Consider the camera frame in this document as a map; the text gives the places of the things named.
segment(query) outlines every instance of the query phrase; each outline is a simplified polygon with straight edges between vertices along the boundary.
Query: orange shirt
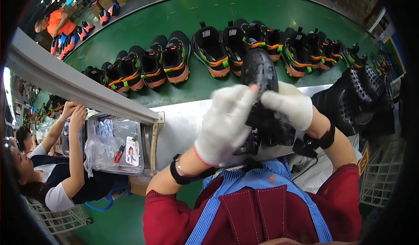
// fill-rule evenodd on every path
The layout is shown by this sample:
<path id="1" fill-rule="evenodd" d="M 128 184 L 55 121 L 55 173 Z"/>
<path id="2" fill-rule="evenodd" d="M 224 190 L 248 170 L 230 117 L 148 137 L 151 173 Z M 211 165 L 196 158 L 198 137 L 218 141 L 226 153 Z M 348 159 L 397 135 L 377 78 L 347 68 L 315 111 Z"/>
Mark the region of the orange shirt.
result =
<path id="1" fill-rule="evenodd" d="M 61 13 L 63 11 L 63 9 L 57 9 L 56 11 L 50 14 L 50 19 L 48 20 L 48 27 L 46 28 L 46 30 L 51 36 L 54 34 L 56 27 L 61 21 Z M 61 33 L 64 33 L 68 36 L 71 32 L 73 32 L 75 28 L 76 24 L 67 19 L 64 25 L 58 30 L 58 34 L 60 35 Z"/>

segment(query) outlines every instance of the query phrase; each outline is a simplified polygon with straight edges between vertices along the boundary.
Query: gloved hand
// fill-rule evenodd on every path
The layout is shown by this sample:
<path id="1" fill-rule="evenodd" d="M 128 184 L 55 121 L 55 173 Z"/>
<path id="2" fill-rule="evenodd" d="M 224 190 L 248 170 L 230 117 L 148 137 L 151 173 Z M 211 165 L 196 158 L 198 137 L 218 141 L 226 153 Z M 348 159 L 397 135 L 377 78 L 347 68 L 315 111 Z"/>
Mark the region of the gloved hand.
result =
<path id="1" fill-rule="evenodd" d="M 250 133 L 245 125 L 258 86 L 236 85 L 212 93 L 212 105 L 202 120 L 194 150 L 202 162 L 221 166 Z"/>
<path id="2" fill-rule="evenodd" d="M 275 111 L 275 117 L 290 124 L 297 131 L 306 131 L 313 120 L 311 98 L 303 95 L 294 85 L 278 81 L 278 90 L 266 91 L 261 96 L 265 108 Z"/>

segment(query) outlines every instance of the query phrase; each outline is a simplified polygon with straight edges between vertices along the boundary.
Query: scissors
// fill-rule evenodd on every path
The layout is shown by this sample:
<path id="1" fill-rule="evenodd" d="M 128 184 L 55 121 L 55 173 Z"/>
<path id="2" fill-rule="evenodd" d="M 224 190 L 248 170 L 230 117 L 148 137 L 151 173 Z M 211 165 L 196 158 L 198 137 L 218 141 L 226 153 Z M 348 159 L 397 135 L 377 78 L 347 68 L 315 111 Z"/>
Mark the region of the scissors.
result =
<path id="1" fill-rule="evenodd" d="M 120 159 L 121 159 L 121 157 L 122 157 L 122 154 L 123 154 L 124 150 L 125 150 L 125 144 L 122 144 L 122 145 L 119 147 L 119 149 L 118 149 L 118 151 L 117 151 L 117 154 L 116 154 L 116 155 L 115 155 L 115 157 L 113 158 L 113 162 L 114 162 L 114 163 L 118 163 L 118 162 L 119 162 L 119 160 L 120 160 Z"/>

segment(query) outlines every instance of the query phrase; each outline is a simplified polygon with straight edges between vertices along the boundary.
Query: plastic bag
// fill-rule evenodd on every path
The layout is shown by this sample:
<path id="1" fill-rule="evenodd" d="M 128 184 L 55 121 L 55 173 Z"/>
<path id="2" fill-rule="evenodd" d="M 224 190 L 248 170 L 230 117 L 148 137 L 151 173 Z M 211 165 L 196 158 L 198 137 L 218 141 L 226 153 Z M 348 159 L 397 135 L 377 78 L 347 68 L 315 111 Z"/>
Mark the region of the plastic bag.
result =
<path id="1" fill-rule="evenodd" d="M 93 176 L 92 169 L 100 170 L 115 166 L 113 158 L 118 149 L 119 146 L 114 137 L 90 136 L 84 145 L 84 153 L 86 154 L 84 168 L 88 177 Z"/>

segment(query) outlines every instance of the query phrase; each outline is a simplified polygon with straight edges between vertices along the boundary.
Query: black vest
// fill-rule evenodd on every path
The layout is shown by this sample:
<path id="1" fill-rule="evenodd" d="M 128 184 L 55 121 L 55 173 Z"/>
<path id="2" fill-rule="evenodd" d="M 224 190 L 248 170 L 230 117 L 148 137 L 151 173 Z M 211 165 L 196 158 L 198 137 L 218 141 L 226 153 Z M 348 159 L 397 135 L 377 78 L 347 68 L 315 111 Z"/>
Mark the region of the black vest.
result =
<path id="1" fill-rule="evenodd" d="M 65 157 L 53 157 L 46 155 L 34 155 L 31 158 L 34 167 L 46 164 L 57 164 L 46 183 L 48 187 L 42 190 L 43 200 L 41 203 L 45 205 L 45 196 L 50 188 L 56 187 L 60 182 L 70 177 L 69 160 Z M 86 201 L 100 200 L 108 195 L 112 185 L 118 179 L 118 175 L 103 173 L 93 170 L 93 177 L 88 178 L 86 170 L 84 170 L 84 185 L 71 199 L 74 204 L 83 204 Z"/>

